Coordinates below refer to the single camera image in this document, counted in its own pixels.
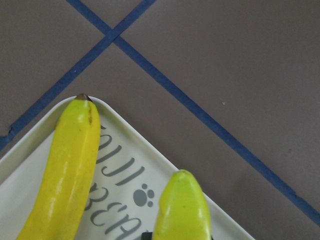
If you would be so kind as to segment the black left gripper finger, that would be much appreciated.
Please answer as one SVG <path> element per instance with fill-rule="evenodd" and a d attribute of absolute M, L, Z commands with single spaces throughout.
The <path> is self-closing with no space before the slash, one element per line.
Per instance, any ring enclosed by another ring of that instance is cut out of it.
<path fill-rule="evenodd" d="M 143 232 L 141 234 L 141 240 L 152 240 L 153 233 L 152 232 Z"/>

